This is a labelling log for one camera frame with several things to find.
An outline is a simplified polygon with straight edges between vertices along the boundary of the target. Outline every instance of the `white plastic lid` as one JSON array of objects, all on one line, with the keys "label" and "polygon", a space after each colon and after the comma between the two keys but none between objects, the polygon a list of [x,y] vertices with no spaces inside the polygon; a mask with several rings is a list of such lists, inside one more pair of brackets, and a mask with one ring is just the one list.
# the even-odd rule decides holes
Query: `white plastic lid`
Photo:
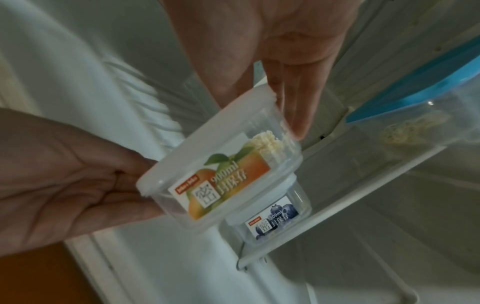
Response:
[{"label": "white plastic lid", "polygon": [[275,188],[273,188],[267,194],[256,199],[253,204],[249,205],[245,209],[237,210],[235,213],[227,216],[225,218],[226,223],[229,226],[243,225],[246,220],[261,212],[263,209],[267,208],[276,200],[284,196],[296,180],[297,176],[293,173],[290,174],[285,180],[275,186]]},{"label": "white plastic lid", "polygon": [[153,166],[136,183],[142,196],[167,187],[179,171],[192,170],[196,161],[208,157],[246,124],[254,114],[275,105],[276,95],[268,85],[244,93],[206,122],[175,151]]}]

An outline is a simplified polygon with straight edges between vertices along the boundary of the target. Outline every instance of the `green leaf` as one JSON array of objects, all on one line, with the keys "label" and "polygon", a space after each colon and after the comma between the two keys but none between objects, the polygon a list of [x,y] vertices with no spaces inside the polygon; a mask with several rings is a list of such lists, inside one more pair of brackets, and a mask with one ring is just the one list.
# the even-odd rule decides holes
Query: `green leaf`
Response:
[{"label": "green leaf", "polygon": [[203,165],[208,166],[208,165],[222,163],[224,161],[229,161],[229,157],[226,156],[225,154],[214,154],[214,155],[210,156],[208,158],[208,160],[206,161],[206,163],[203,164]]},{"label": "green leaf", "polygon": [[251,151],[255,150],[254,147],[249,147],[249,146],[246,146],[246,147],[243,147],[236,155],[235,155],[235,158],[233,159],[235,162],[238,162],[239,160],[241,160],[242,158],[244,158],[245,156],[247,156]]}]

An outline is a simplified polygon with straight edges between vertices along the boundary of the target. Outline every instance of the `white refrigerator wall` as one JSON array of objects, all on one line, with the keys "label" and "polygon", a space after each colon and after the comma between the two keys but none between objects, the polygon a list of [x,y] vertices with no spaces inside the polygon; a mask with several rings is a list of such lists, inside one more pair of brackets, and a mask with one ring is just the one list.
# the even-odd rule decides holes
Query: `white refrigerator wall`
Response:
[{"label": "white refrigerator wall", "polygon": [[[336,195],[319,192],[316,182],[334,176],[322,170],[381,176],[392,168],[388,159],[376,166],[376,152],[357,167],[320,167],[329,146],[332,155],[346,156],[369,146],[352,131],[345,133],[352,140],[341,138],[353,148],[335,151],[341,141],[328,135],[348,107],[480,34],[479,6],[367,0],[303,143],[313,148],[298,176],[314,205],[311,229],[241,270],[239,259],[258,251],[245,251],[225,225],[196,236],[164,217],[73,241],[104,301],[478,302],[478,147],[444,150],[326,221],[334,212],[315,215],[329,207],[324,196]],[[0,0],[0,52],[41,115],[150,158],[161,159],[210,114],[208,98],[185,89],[191,68],[155,0]],[[355,182],[352,175],[335,178],[339,189]]]}]

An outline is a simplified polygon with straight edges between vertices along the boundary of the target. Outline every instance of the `blueberry label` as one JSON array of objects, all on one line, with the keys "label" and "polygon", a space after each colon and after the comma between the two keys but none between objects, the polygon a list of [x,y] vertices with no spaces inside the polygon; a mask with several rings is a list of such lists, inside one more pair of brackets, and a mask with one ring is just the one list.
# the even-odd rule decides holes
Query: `blueberry label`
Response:
[{"label": "blueberry label", "polygon": [[295,218],[299,213],[290,202],[289,198],[284,196],[268,208],[245,222],[255,239],[269,234],[279,227],[284,226]]}]

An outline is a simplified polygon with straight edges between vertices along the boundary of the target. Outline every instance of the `blue lid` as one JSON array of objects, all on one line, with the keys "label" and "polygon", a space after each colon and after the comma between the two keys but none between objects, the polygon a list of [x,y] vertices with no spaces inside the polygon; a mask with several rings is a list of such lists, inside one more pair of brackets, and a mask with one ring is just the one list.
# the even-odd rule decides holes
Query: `blue lid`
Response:
[{"label": "blue lid", "polygon": [[400,79],[347,116],[352,123],[418,105],[480,74],[480,37]]}]

